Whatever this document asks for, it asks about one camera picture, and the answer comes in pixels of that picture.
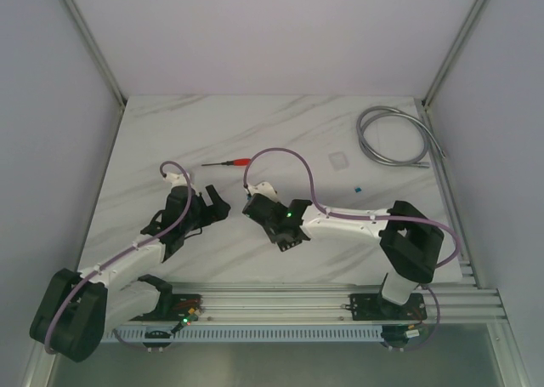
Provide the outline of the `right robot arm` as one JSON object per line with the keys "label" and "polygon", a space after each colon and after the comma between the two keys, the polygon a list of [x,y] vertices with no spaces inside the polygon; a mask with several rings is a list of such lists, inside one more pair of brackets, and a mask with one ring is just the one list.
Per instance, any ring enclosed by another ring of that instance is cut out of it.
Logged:
{"label": "right robot arm", "polygon": [[242,213],[260,225],[282,252],[311,240],[378,245],[391,264],[377,295],[377,310],[387,318],[405,310],[417,286],[433,281],[445,237],[439,227],[404,201],[389,209],[341,210],[300,199],[285,206],[254,194]]}

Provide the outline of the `black fuse box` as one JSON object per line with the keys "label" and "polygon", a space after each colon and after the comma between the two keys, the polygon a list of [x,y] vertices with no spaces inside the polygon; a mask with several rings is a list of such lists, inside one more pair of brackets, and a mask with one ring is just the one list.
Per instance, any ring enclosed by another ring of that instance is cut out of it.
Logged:
{"label": "black fuse box", "polygon": [[292,236],[290,234],[280,234],[276,237],[275,241],[281,252],[294,248],[302,242],[303,238],[300,236]]}

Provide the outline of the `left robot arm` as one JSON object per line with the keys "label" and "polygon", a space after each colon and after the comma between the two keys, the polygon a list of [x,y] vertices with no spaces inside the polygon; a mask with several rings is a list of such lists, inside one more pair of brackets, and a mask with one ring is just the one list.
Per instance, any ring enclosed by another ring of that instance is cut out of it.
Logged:
{"label": "left robot arm", "polygon": [[135,242],[118,255],[80,270],[62,269],[51,278],[30,326],[30,337],[47,352],[73,361],[88,358],[102,337],[134,318],[166,320],[174,307],[173,287],[152,275],[185,243],[229,216],[230,205],[212,185],[211,203],[193,189],[173,187],[165,207]]}

